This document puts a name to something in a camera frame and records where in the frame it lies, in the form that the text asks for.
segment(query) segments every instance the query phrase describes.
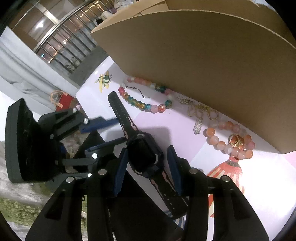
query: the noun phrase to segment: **cardboard sheet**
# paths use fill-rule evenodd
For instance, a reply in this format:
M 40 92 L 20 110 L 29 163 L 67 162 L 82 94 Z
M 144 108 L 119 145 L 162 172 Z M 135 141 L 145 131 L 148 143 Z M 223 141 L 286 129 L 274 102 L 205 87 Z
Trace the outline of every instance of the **cardboard sheet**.
M 274 10 L 249 0 L 140 0 L 114 14 L 92 32 L 138 15 L 181 9 L 207 10 L 241 17 L 276 32 L 296 46 L 290 30 Z
M 209 105 L 281 153 L 296 149 L 296 49 L 267 28 L 177 10 L 127 19 L 92 36 L 127 75 Z

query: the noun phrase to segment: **blue gripper pad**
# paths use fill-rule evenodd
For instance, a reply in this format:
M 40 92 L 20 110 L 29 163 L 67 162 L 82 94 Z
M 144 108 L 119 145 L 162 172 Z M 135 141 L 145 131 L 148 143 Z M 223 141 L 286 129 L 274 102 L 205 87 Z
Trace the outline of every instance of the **blue gripper pad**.
M 120 155 L 118 157 L 118 160 L 120 161 L 120 163 L 117 169 L 117 173 L 115 175 L 114 189 L 113 189 L 113 193 L 115 197 L 121 191 L 124 175 L 126 173 L 126 167 L 128 165 L 128 150 L 126 148 L 122 148 Z
M 178 166 L 178 156 L 173 146 L 169 146 L 167 149 L 167 159 L 168 165 L 170 167 L 170 172 L 172 174 L 175 190 L 178 192 L 179 196 L 181 196 L 183 193 L 182 177 Z

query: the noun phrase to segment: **beaded bracelet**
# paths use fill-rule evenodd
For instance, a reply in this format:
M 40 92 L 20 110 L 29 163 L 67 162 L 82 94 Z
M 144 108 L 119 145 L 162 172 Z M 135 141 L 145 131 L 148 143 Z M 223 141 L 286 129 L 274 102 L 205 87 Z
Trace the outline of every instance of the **beaded bracelet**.
M 171 94 L 171 90 L 167 89 L 164 86 L 159 86 L 155 83 L 152 83 L 151 81 L 148 80 L 144 80 L 141 78 L 135 78 L 135 77 L 128 77 L 127 78 L 128 82 L 135 82 L 137 84 L 142 84 L 145 86 L 150 87 L 151 89 L 156 90 L 157 92 L 161 92 L 164 93 L 165 95 L 167 95 L 168 100 L 165 101 L 164 104 L 160 104 L 159 106 L 157 105 L 150 105 L 150 104 L 145 104 L 142 103 L 140 100 L 136 100 L 133 97 L 131 97 L 125 90 L 125 83 L 123 82 L 120 86 L 120 88 L 118 89 L 118 92 L 120 93 L 120 95 L 129 103 L 131 104 L 131 106 L 135 106 L 136 108 L 139 108 L 140 110 L 145 110 L 146 112 L 151 112 L 153 114 L 159 112 L 162 113 L 164 112 L 166 109 L 169 109 L 173 106 L 172 100 L 173 100 L 173 96 Z
M 166 109 L 171 108 L 173 105 L 171 100 L 166 100 L 164 104 L 160 104 L 159 106 L 142 103 L 140 100 L 136 100 L 131 97 L 123 87 L 119 87 L 118 92 L 129 104 L 131 104 L 131 106 L 135 106 L 140 110 L 145 110 L 146 112 L 151 112 L 153 114 L 157 112 L 162 113 Z
M 210 138 L 211 145 L 217 145 L 218 150 L 224 150 L 226 154 L 230 154 L 240 160 L 252 158 L 252 150 L 255 148 L 255 143 L 250 135 L 246 135 L 245 129 L 241 129 L 239 125 L 234 125 L 231 121 L 220 121 L 218 128 L 221 130 L 232 130 L 234 134 L 229 136 L 228 144 L 225 144 L 224 141 L 219 141 L 219 138 L 215 136 L 215 129 L 209 127 L 207 129 L 207 136 Z

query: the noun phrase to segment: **watch strap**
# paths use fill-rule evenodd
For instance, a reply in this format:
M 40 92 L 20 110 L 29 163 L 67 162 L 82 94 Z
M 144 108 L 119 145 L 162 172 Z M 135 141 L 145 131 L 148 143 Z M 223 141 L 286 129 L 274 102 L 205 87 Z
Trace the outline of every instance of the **watch strap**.
M 178 195 L 167 173 L 161 171 L 149 179 L 171 212 L 173 219 L 184 216 L 188 209 L 188 199 Z
M 131 117 L 123 106 L 116 92 L 112 91 L 108 95 L 108 101 L 121 125 L 126 139 L 139 133 L 137 126 L 133 123 Z

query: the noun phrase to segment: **glass bead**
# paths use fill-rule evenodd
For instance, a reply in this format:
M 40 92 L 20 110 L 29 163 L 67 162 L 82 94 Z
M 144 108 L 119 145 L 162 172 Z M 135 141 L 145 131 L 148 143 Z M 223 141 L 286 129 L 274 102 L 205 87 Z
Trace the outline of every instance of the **glass bead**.
M 172 91 L 170 89 L 165 89 L 165 95 L 169 95 L 171 93 L 172 93 Z
M 247 149 L 253 150 L 254 148 L 255 148 L 255 142 L 253 142 L 253 141 L 249 142 L 249 144 L 247 145 Z
M 142 82 L 142 79 L 141 78 L 135 78 L 135 83 L 137 83 L 137 84 L 141 84 L 141 82 Z
M 145 103 L 141 103 L 141 104 L 139 105 L 139 109 L 140 109 L 140 110 L 145 110 L 145 108 L 146 108 L 146 104 L 145 104 Z
M 137 102 L 135 102 L 135 107 L 136 107 L 136 108 L 139 108 L 141 103 L 142 103 L 142 101 L 139 101 L 139 100 L 138 100 Z
M 232 127 L 233 127 L 233 123 L 231 121 L 227 121 L 225 124 L 225 129 L 230 131 Z
M 158 106 L 155 105 L 155 104 L 153 106 L 151 106 L 150 112 L 153 113 L 153 114 L 157 113 L 158 112 Z
M 168 94 L 168 99 L 169 100 L 174 100 L 174 96 L 172 94 Z
M 167 109 L 171 108 L 173 106 L 173 102 L 171 100 L 166 100 L 165 101 L 165 107 Z
M 225 122 L 225 121 L 219 121 L 218 128 L 219 128 L 220 130 L 225 129 L 225 126 L 226 126 L 226 122 Z
M 159 92 L 160 91 L 160 86 L 156 85 L 154 89 Z
M 224 141 L 219 141 L 218 144 L 217 144 L 217 149 L 218 150 L 224 150 L 225 149 L 225 142 Z
M 159 88 L 159 91 L 161 92 L 161 93 L 165 93 L 165 90 L 166 90 L 166 87 L 164 87 L 164 86 L 161 86 L 160 88 Z
M 246 135 L 244 137 L 245 144 L 249 144 L 252 141 L 252 137 L 250 135 Z
M 210 120 L 209 121 L 209 127 L 212 127 L 212 128 L 217 128 L 219 126 L 219 123 L 218 123 L 218 121 L 216 121 L 216 120 Z
M 146 111 L 146 112 L 150 112 L 150 110 L 151 110 L 151 106 L 152 106 L 152 105 L 147 104 L 147 105 L 146 105 L 146 108 L 145 108 L 145 111 Z
M 140 84 L 141 85 L 146 85 L 146 82 L 147 82 L 146 80 L 142 79 L 142 81 L 140 81 Z
M 244 138 L 246 136 L 246 134 L 247 134 L 246 129 L 241 128 L 240 131 L 239 131 L 239 135 Z
M 237 124 L 235 124 L 235 125 L 233 125 L 232 130 L 233 130 L 234 133 L 239 133 L 239 131 L 240 131 L 240 126 L 237 125 Z
M 133 97 L 128 97 L 128 103 L 131 103 L 131 101 L 133 100 Z
M 159 113 L 162 113 L 162 112 L 164 112 L 165 111 L 165 105 L 164 104 L 160 104 L 159 106 L 158 106 L 158 112 Z
M 215 129 L 212 128 L 212 127 L 209 127 L 209 128 L 207 129 L 207 136 L 208 136 L 208 137 L 212 137 L 213 135 L 215 135 Z
M 233 147 L 231 154 L 235 157 L 239 155 L 239 148 L 238 147 Z
M 232 152 L 232 149 L 233 149 L 232 145 L 227 144 L 227 145 L 225 146 L 225 148 L 224 148 L 224 152 L 225 152 L 226 154 L 230 154 L 230 153 Z
M 246 152 L 245 151 L 240 151 L 239 154 L 237 155 L 237 158 L 240 160 L 243 160 L 246 158 Z
M 247 150 L 246 151 L 246 159 L 250 159 L 253 156 L 253 151 L 252 150 Z
M 128 82 L 134 82 L 135 81 L 135 77 L 127 77 L 127 81 Z
M 146 86 L 150 87 L 151 84 L 152 82 L 150 80 L 146 80 Z
M 131 106 L 135 106 L 135 103 L 137 102 L 137 100 L 136 99 L 132 99 L 131 100 Z
M 118 88 L 118 92 L 119 92 L 120 94 L 122 94 L 123 92 L 125 92 L 125 90 L 124 90 L 123 87 L 119 87 L 119 88 Z
M 211 145 L 216 145 L 216 144 L 218 144 L 218 142 L 219 142 L 219 137 L 217 137 L 217 136 L 212 136 L 212 137 L 210 138 L 210 144 L 211 144 Z
M 154 89 L 155 89 L 155 86 L 156 86 L 156 84 L 155 84 L 155 83 L 152 83 L 152 84 L 150 85 L 150 88 L 154 90 Z

